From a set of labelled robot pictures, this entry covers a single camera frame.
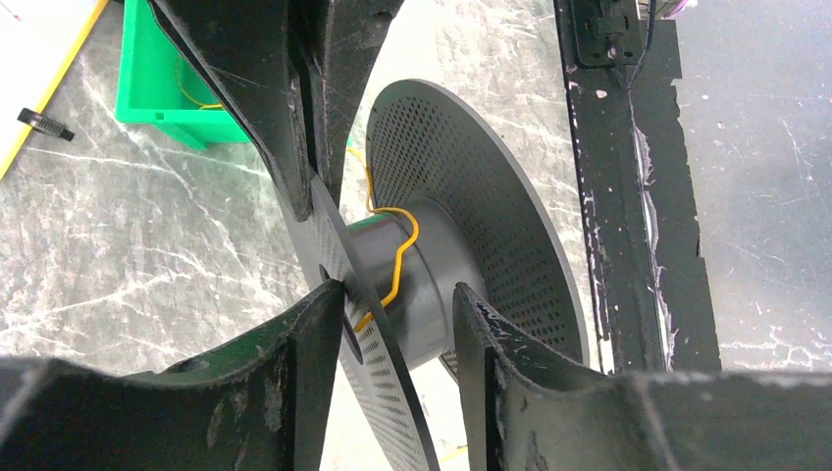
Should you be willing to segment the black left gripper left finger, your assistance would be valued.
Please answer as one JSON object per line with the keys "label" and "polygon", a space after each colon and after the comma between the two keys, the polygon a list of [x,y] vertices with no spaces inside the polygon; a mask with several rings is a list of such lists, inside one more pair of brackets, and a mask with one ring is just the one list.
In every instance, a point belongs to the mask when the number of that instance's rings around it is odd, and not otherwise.
{"label": "black left gripper left finger", "polygon": [[288,311],[167,370],[123,377],[59,358],[1,361],[5,470],[315,470],[345,292]]}

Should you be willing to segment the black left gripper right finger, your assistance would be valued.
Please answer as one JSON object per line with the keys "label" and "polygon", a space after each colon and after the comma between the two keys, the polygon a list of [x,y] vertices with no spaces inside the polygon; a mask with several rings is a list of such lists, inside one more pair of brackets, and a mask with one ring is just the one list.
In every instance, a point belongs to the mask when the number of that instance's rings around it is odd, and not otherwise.
{"label": "black left gripper right finger", "polygon": [[606,376],[465,284],[453,296],[474,470],[827,470],[831,379],[777,372]]}

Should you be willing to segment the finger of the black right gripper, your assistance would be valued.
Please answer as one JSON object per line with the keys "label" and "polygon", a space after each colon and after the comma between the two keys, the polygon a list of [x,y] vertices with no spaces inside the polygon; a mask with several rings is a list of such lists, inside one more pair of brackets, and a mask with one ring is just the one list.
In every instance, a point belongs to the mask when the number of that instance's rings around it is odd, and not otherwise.
{"label": "finger of the black right gripper", "polygon": [[401,0],[291,1],[288,29],[300,74],[308,160],[334,202],[346,141]]}
{"label": "finger of the black right gripper", "polygon": [[286,1],[153,1],[154,20],[255,145],[293,219],[312,212]]}

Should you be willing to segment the dark grey perforated spool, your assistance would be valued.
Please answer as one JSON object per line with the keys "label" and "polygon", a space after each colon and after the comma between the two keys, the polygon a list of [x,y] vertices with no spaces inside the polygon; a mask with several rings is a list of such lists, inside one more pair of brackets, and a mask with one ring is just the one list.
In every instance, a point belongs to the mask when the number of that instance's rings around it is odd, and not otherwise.
{"label": "dark grey perforated spool", "polygon": [[285,212],[310,287],[345,287],[340,364],[394,470],[439,463],[410,373],[456,369],[458,284],[580,363],[590,360],[576,283],[546,209],[497,133],[449,90],[389,84],[367,126],[375,214],[347,224],[320,178],[312,212]]}

